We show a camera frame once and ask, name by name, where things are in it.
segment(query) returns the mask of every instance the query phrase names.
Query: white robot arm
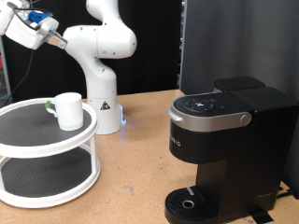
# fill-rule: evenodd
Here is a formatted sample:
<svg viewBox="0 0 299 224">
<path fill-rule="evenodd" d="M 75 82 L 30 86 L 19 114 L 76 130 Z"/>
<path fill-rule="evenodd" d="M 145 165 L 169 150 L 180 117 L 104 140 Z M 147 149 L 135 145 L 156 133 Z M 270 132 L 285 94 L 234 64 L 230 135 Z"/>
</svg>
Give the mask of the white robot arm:
<svg viewBox="0 0 299 224">
<path fill-rule="evenodd" d="M 0 35 L 7 35 L 28 49 L 38 49 L 44 42 L 64 49 L 66 41 L 55 32 L 59 23 L 51 13 L 29 6 L 24 0 L 0 1 Z"/>
<path fill-rule="evenodd" d="M 65 49 L 85 74 L 88 104 L 98 117 L 97 133 L 118 131 L 123 120 L 117 100 L 116 75 L 99 60 L 130 57 L 136 49 L 135 34 L 121 20 L 118 0 L 87 0 L 87 10 L 103 24 L 73 26 L 65 30 L 63 37 L 56 32 L 59 23 L 49 12 L 29 8 L 29 3 L 24 0 L 2 1 L 0 35 L 6 34 L 29 49 L 37 49 L 44 42 Z M 41 14 L 33 20 L 32 13 Z"/>
</svg>

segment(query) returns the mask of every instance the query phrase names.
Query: wooden table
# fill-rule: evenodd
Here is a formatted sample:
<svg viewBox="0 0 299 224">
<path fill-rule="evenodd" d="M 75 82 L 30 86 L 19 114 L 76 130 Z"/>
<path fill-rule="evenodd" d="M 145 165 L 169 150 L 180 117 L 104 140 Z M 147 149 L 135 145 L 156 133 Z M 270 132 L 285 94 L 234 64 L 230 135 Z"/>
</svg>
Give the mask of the wooden table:
<svg viewBox="0 0 299 224">
<path fill-rule="evenodd" d="M 0 224 L 167 224 L 166 196 L 193 186 L 197 168 L 175 158 L 168 148 L 166 110 L 181 95 L 176 90 L 119 96 L 127 124 L 117 133 L 97 135 L 102 170 L 95 185 L 79 198 L 51 208 L 22 209 L 0 203 Z M 298 211 L 299 202 L 288 196 L 278 199 L 269 214 L 276 223 L 295 224 Z M 234 223 L 255 222 L 246 217 Z"/>
</svg>

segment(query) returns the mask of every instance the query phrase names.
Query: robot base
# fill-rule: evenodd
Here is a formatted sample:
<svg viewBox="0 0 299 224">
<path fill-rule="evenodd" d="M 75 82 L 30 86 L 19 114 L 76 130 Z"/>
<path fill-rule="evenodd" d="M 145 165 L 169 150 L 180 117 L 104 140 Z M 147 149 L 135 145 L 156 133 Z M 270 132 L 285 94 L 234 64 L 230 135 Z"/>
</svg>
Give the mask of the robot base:
<svg viewBox="0 0 299 224">
<path fill-rule="evenodd" d="M 99 124 L 96 134 L 115 133 L 125 124 L 122 122 L 121 105 L 117 96 L 104 99 L 89 97 L 87 104 L 96 112 Z"/>
</svg>

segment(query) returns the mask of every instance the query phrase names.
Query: mug handle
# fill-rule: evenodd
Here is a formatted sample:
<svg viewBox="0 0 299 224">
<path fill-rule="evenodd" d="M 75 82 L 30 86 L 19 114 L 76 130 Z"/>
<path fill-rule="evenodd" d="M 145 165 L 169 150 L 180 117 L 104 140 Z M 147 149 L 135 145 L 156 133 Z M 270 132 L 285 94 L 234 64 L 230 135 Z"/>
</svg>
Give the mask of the mug handle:
<svg viewBox="0 0 299 224">
<path fill-rule="evenodd" d="M 52 104 L 51 101 L 47 101 L 47 102 L 45 103 L 45 107 L 46 107 L 46 109 L 47 109 L 47 111 L 48 111 L 49 113 L 53 114 L 53 115 L 55 116 L 55 118 L 57 118 L 56 111 L 50 108 L 50 105 L 51 105 L 51 104 Z"/>
</svg>

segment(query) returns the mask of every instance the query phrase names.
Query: green object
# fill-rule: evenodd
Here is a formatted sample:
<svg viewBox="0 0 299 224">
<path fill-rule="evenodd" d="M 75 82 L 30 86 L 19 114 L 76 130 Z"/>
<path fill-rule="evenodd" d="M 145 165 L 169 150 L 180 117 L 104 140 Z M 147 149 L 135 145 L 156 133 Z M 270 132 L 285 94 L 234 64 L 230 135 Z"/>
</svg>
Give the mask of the green object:
<svg viewBox="0 0 299 224">
<path fill-rule="evenodd" d="M 45 107 L 46 108 L 50 108 L 50 105 L 52 104 L 52 102 L 51 101 L 47 101 L 46 103 L 45 103 Z"/>
</svg>

